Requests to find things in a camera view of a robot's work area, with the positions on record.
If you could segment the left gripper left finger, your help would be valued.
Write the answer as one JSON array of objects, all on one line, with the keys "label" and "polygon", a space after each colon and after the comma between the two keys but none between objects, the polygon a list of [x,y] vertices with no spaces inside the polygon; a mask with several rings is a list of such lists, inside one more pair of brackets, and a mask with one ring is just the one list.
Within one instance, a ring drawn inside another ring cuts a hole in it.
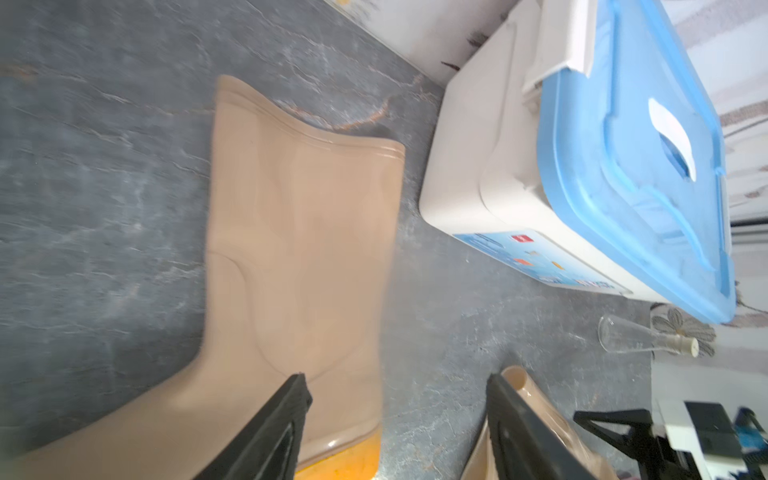
[{"label": "left gripper left finger", "polygon": [[290,376],[197,477],[292,479],[312,402],[305,375]]}]

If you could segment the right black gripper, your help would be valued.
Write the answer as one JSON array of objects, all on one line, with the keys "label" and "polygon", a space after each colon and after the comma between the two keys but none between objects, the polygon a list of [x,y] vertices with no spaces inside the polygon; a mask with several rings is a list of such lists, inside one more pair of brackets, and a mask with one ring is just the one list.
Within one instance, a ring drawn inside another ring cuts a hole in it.
[{"label": "right black gripper", "polygon": [[765,479],[767,430],[754,411],[664,400],[648,410],[578,411],[574,421],[638,464],[642,479]]}]

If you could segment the left clear glass flask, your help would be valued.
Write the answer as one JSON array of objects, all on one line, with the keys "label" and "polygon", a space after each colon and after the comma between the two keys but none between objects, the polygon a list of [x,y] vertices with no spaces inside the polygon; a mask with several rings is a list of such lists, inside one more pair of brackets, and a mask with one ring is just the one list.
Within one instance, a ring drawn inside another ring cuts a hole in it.
[{"label": "left clear glass flask", "polygon": [[695,338],[657,332],[614,315],[605,315],[600,319],[597,335],[601,346],[609,353],[663,351],[692,358],[700,354],[699,342]]}]

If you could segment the blue lid storage box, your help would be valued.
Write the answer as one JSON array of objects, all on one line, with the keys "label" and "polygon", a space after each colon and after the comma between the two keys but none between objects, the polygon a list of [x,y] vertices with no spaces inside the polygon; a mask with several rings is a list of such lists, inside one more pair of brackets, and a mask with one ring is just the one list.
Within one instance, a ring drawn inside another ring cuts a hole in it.
[{"label": "blue lid storage box", "polygon": [[449,81],[431,226],[557,288],[736,309],[719,118],[658,1],[521,1]]}]

